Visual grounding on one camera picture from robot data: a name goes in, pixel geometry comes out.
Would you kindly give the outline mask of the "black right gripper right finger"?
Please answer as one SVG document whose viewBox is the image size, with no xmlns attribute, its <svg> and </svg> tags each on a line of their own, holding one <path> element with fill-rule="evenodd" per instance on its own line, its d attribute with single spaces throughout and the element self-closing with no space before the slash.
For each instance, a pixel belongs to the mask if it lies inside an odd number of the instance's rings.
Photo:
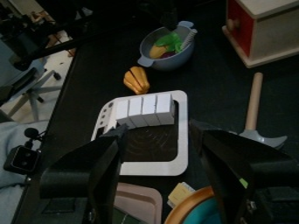
<svg viewBox="0 0 299 224">
<path fill-rule="evenodd" d="M 223 224 L 299 224 L 299 162 L 280 150 L 189 120 Z"/>
</svg>

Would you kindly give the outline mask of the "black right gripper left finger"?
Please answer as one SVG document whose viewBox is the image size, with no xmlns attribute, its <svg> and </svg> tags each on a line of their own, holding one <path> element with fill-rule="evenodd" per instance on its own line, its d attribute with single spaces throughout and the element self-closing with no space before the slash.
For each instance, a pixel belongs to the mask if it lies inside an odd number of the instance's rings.
<svg viewBox="0 0 299 224">
<path fill-rule="evenodd" d="M 127 131 L 111 129 L 44 170 L 39 224 L 112 224 Z"/>
</svg>

